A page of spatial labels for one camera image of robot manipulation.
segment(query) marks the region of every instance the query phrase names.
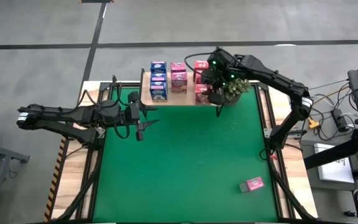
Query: blue box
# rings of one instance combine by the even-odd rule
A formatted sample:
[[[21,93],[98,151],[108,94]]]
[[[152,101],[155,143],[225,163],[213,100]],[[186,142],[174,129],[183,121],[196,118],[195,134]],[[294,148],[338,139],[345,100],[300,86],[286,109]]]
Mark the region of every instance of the blue box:
[[[150,81],[152,82],[166,82],[167,74],[166,73],[152,73],[150,76]]]
[[[153,102],[167,102],[167,83],[150,82],[150,94]]]
[[[166,73],[167,63],[166,62],[152,62],[150,64],[150,71],[152,73]]]

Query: green mat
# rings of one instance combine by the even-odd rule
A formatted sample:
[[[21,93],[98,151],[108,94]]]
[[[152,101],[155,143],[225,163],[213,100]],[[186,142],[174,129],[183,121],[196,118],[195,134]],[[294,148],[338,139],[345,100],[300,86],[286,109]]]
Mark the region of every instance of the green mat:
[[[94,222],[277,221],[253,88],[219,118],[212,107],[161,106],[147,119],[160,121],[141,142],[133,127],[128,139],[108,130]],[[258,176],[265,187],[240,193]]]

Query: cardboard box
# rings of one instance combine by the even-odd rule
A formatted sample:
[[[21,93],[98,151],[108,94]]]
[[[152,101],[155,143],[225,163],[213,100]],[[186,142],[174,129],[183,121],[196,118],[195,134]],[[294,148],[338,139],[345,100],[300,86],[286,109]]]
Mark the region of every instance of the cardboard box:
[[[150,81],[152,82],[166,82],[167,74],[166,73],[152,73],[150,76]]]
[[[184,62],[171,63],[171,72],[185,72],[186,65]]]
[[[208,105],[208,95],[204,95],[203,92],[208,90],[208,86],[204,84],[196,84],[196,104]]]
[[[261,177],[256,177],[250,180],[246,181],[248,189],[251,190],[256,190],[258,188],[261,188],[264,186],[264,182],[262,181]]]
[[[203,72],[202,70],[196,70],[198,73],[196,73],[196,84],[203,84],[202,82],[201,82],[201,74],[199,74],[199,73],[201,73],[201,72]]]
[[[166,73],[167,63],[166,62],[151,62],[150,71],[152,73]]]
[[[208,69],[209,65],[207,61],[201,61],[201,60],[196,60],[195,65],[194,65],[194,69],[195,70],[204,70],[204,69]]]
[[[187,92],[187,72],[171,73],[172,93]]]
[[[150,82],[150,94],[153,102],[167,102],[167,83]]]

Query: concrete floor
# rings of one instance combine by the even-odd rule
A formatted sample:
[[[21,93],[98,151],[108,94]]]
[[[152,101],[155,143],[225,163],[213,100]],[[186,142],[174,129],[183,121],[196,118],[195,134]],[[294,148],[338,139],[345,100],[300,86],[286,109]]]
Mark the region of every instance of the concrete floor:
[[[77,0],[0,0],[0,45],[89,44],[99,9],[100,4]],[[108,5],[99,43],[357,39],[358,0],[118,0]],[[212,50],[98,49],[89,79],[110,80],[114,74],[121,80],[138,80],[140,69],[151,60],[180,61],[188,54]],[[348,70],[358,68],[358,45],[226,50],[253,54],[267,67],[309,87],[345,79]],[[27,165],[12,164],[19,175],[7,179],[0,194],[0,223],[42,220],[60,139],[47,131],[17,128],[16,109],[30,103],[74,106],[88,52],[0,50],[0,146],[31,155]],[[311,93],[330,93],[341,85]],[[348,102],[341,109],[353,112]],[[354,208],[349,192],[313,189],[313,196],[323,220],[358,221],[341,215]]]

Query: potted plant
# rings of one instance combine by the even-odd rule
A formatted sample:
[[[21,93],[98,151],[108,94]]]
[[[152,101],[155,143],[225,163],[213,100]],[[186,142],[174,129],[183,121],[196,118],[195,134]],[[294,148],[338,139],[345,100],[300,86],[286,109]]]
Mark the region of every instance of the potted plant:
[[[223,84],[224,105],[234,106],[241,95],[248,90],[250,83],[248,80],[237,78],[231,82]]]

